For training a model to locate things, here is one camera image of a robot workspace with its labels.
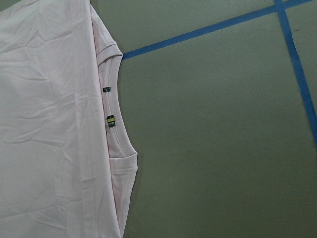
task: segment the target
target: olive green floor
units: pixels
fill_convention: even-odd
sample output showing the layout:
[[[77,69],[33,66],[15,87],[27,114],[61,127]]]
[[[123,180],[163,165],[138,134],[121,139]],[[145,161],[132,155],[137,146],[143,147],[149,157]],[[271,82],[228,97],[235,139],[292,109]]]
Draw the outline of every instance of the olive green floor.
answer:
[[[0,10],[18,2],[0,0]],[[273,0],[91,0],[123,52]],[[317,1],[287,10],[317,107]],[[277,13],[122,61],[125,238],[316,238],[317,153]]]

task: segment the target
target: t-shirt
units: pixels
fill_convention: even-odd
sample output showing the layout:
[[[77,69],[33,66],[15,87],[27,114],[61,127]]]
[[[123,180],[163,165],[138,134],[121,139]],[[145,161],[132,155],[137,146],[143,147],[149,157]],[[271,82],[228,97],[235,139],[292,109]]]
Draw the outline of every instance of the t-shirt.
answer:
[[[116,41],[88,0],[0,12],[0,238],[121,238],[137,152]]]

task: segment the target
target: size tag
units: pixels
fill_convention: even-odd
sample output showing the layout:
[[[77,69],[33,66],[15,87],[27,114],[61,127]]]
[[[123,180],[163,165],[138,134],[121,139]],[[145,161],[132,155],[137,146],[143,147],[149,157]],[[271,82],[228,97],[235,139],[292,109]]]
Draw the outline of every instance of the size tag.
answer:
[[[103,88],[104,93],[110,92],[111,91],[111,87],[106,87]]]
[[[115,118],[114,118],[113,115],[108,116],[106,119],[107,119],[107,122],[108,122],[108,126],[109,126],[109,127],[115,126]]]

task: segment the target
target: blue tape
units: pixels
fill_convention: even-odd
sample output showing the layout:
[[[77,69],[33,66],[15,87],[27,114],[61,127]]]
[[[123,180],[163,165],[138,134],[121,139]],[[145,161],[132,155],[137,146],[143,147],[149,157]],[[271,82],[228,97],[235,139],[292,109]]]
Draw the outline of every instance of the blue tape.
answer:
[[[286,1],[284,4],[285,4],[285,8],[290,8],[293,6],[297,6],[297,5],[306,3],[308,1],[311,1],[311,0],[289,0],[289,1]],[[145,46],[145,47],[142,47],[142,48],[130,51],[130,52],[126,52],[123,54],[122,60],[126,60],[129,58],[135,57],[135,56],[139,56],[139,55],[142,55],[142,54],[145,54],[145,53],[148,53],[148,52],[151,52],[151,51],[154,51],[154,50],[166,47],[166,46],[170,46],[170,45],[182,42],[182,41],[186,41],[186,40],[189,40],[189,39],[192,39],[192,38],[195,38],[195,37],[207,34],[207,33],[211,33],[211,32],[214,32],[214,31],[217,31],[217,30],[229,27],[229,26],[233,26],[233,25],[236,25],[236,24],[239,24],[242,22],[246,22],[246,21],[261,17],[261,16],[269,15],[269,14],[274,13],[274,12],[276,12],[276,8],[274,5],[266,7],[266,8],[262,8],[260,10],[253,11],[253,12],[250,12],[250,13],[238,16],[238,17],[234,17],[232,19],[222,21],[222,22],[210,25],[210,26],[206,26],[206,27],[200,28],[198,30],[191,31],[191,32],[188,32],[188,33],[185,33],[185,34],[182,34],[182,35],[179,35],[179,36],[176,36],[176,37],[173,37],[173,38],[161,41],[161,42],[157,42],[157,43],[149,45],[149,46]]]
[[[282,27],[285,42],[286,42],[286,45],[288,48],[288,52],[289,52],[289,55],[290,55],[291,60],[292,60],[292,64],[293,64],[294,72],[295,72],[295,75],[297,78],[298,86],[300,88],[302,99],[304,101],[306,113],[307,113],[307,116],[308,116],[308,119],[309,119],[309,122],[311,125],[313,138],[314,138],[316,148],[317,148],[317,116],[316,116],[316,112],[314,109],[312,97],[311,97],[311,94],[309,92],[309,88],[308,88],[308,84],[307,84],[306,77],[304,74],[303,66],[302,66],[300,57],[297,53],[297,50],[296,50],[296,47],[294,44],[292,30],[291,30],[291,26],[289,24],[289,21],[288,21],[287,15],[286,15],[284,3],[282,0],[274,0],[274,2],[275,2],[276,10],[278,13],[278,17],[280,20],[280,24]]]

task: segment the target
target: painter's tape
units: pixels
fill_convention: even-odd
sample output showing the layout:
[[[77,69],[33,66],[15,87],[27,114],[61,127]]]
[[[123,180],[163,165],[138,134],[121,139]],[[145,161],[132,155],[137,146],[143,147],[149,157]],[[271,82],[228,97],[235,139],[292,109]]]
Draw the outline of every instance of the painter's tape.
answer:
[[[306,113],[311,125],[314,141],[317,147],[317,116],[314,109],[312,97],[309,92],[303,66],[294,44],[292,30],[286,15],[284,3],[282,0],[274,0],[274,2],[275,2],[276,10],[278,13],[278,17],[280,20],[280,24],[282,26],[283,35],[285,38],[285,42],[287,44],[288,52],[292,60],[298,86],[300,88],[302,99],[304,101]]]
[[[289,0],[289,1],[286,1],[284,4],[285,4],[285,8],[290,8],[290,7],[294,7],[294,6],[309,2],[309,1],[311,1],[311,0]],[[148,52],[151,52],[151,51],[154,51],[154,50],[166,47],[166,46],[170,46],[170,45],[182,42],[182,41],[186,41],[186,40],[189,40],[189,39],[192,39],[192,38],[195,38],[195,37],[207,34],[207,33],[211,33],[211,32],[214,32],[214,31],[217,31],[217,30],[229,27],[229,26],[233,26],[233,25],[236,25],[236,24],[239,24],[242,22],[246,22],[246,21],[261,17],[261,16],[269,15],[269,14],[274,13],[274,12],[276,12],[276,8],[274,5],[266,7],[266,8],[262,8],[260,10],[253,11],[253,12],[241,15],[241,16],[237,16],[237,17],[231,18],[229,20],[222,21],[222,22],[210,25],[210,26],[206,26],[206,27],[200,28],[198,30],[191,31],[191,32],[179,35],[179,36],[175,36],[173,38],[170,38],[170,39],[167,39],[167,40],[164,40],[161,42],[157,42],[157,43],[149,45],[149,46],[145,46],[145,47],[133,50],[133,51],[126,52],[123,54],[122,60],[126,60],[129,58],[135,57],[135,56],[139,56],[139,55],[142,55],[142,54],[145,54],[145,53],[148,53]]]

